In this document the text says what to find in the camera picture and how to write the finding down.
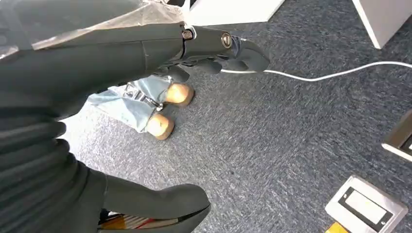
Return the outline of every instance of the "white cord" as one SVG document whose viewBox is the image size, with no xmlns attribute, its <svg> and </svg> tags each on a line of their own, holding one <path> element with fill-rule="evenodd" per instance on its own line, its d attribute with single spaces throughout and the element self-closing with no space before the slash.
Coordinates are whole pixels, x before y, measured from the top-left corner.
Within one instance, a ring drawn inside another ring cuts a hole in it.
<svg viewBox="0 0 412 233">
<path fill-rule="evenodd" d="M 403 63 L 403 62 L 373 62 L 373 63 L 367 64 L 367 65 L 364 65 L 364 66 L 361 66 L 361 67 L 358 67 L 358 68 L 355 68 L 355 69 L 339 72 L 339 73 L 336 73 L 336 74 L 329 74 L 329 75 L 322 76 L 322 77 L 319 77 L 319 78 L 316 78 L 316 79 L 301 78 L 301 77 L 298 77 L 298 76 L 294 76 L 294 75 L 291 75 L 291 74 L 287 74 L 287 73 L 283 73 L 283 72 L 275 71 L 275 70 L 265 70 L 264 72 L 273 73 L 273 74 L 280 74 L 280 75 L 283 75 L 283 76 L 286 76 L 286 77 L 289 77 L 289 78 L 298 79 L 298 80 L 306 81 L 306 82 L 317 82 L 317 81 L 320 81 L 320 80 L 325 80 L 325 79 L 341 76 L 341 75 L 344 75 L 344 74 L 349 74 L 349 73 L 356 72 L 356 71 L 361 70 L 361 69 L 365 69 L 365 68 L 373 67 L 373 66 L 379 66 L 379 65 L 397 65 L 397 66 L 409 67 L 409 68 L 412 69 L 411 64 L 407 64 L 407 63 Z M 226 70 L 226 69 L 222 69 L 222 72 L 233 73 L 233 74 L 254 74 L 254 73 L 257 73 L 256 71 L 235 71 L 235 70 Z"/>
</svg>

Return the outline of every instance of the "transparent plastic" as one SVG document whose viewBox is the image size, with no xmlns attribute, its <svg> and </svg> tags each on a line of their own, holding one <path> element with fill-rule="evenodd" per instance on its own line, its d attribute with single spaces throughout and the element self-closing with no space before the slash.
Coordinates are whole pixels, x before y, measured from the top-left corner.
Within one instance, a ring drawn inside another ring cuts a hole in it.
<svg viewBox="0 0 412 233">
<path fill-rule="evenodd" d="M 0 59 L 95 30 L 183 20 L 180 7 L 162 0 L 0 0 Z"/>
</svg>

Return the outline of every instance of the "metal bolt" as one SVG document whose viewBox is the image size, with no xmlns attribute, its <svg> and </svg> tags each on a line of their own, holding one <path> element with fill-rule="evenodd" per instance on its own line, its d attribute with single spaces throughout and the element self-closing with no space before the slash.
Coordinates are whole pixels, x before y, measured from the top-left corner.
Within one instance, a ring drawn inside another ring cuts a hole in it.
<svg viewBox="0 0 412 233">
<path fill-rule="evenodd" d="M 222 34 L 222 44 L 227 49 L 232 47 L 232 37 L 230 36 L 229 33 L 223 33 Z"/>
<path fill-rule="evenodd" d="M 191 40 L 191 39 L 193 39 L 193 33 L 192 33 L 191 31 L 189 31 L 189 30 L 183 31 L 183 32 L 182 32 L 182 36 L 183 36 L 183 39 L 185 39 L 185 40 Z"/>
<path fill-rule="evenodd" d="M 158 107 L 156 107 L 156 111 L 158 111 L 158 112 L 162 111 L 162 109 L 163 109 L 163 104 L 162 103 L 159 104 Z"/>
</svg>

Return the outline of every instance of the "prosthetic hand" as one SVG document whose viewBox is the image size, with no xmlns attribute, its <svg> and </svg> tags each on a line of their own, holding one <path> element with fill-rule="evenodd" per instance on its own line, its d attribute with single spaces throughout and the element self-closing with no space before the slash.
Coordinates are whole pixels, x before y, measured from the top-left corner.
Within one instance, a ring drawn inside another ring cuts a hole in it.
<svg viewBox="0 0 412 233">
<path fill-rule="evenodd" d="M 191 40 L 195 42 L 197 39 L 199 39 L 197 43 L 204 43 L 200 38 L 194 38 L 198 31 L 201 31 L 205 38 L 213 38 L 209 34 L 215 31 L 206 30 L 205 32 L 204 28 L 197 27 L 185 29 L 182 32 L 184 45 L 192 42 Z M 216 32 L 221 35 L 220 40 L 214 39 L 214 43 L 208 42 L 208 45 L 222 44 L 228 48 L 228 51 L 199 60 L 189 58 L 186 61 L 179 61 L 180 65 L 199 66 L 210 73 L 219 73 L 222 68 L 219 62 L 222 61 L 229 61 L 235 69 L 252 67 L 253 70 L 260 70 L 267 67 L 268 59 L 258 52 L 259 48 L 256 45 L 226 32 Z M 187 47 L 184 47 L 184 50 L 187 54 L 193 53 Z M 88 98 L 88 102 L 110 117 L 136 129 L 139 133 L 149 132 L 157 139 L 163 140 L 171 134 L 174 122 L 159 112 L 163 109 L 164 103 L 175 104 L 179 107 L 185 107 L 190 103 L 194 90 L 184 84 L 188 78 L 188 73 L 172 63 L 171 66 L 160 68 L 154 75 L 147 78 L 93 94 Z"/>
<path fill-rule="evenodd" d="M 150 7 L 158 4 L 142 9 L 152 13 Z M 176 65 L 217 73 L 222 61 L 255 71 L 269 64 L 256 45 L 224 31 L 180 21 L 113 26 L 111 18 L 141 14 L 137 5 L 130 0 L 0 1 L 2 232 L 96 232 L 104 208 L 178 219 L 127 232 L 189 233 L 208 214 L 208 198 L 195 185 L 153 191 L 86 167 L 69 153 L 66 141 L 56 139 L 65 132 L 57 120 L 76 114 L 89 95 L 109 86 L 150 75 L 185 79 Z M 132 14 L 131 7 L 137 9 Z"/>
</svg>

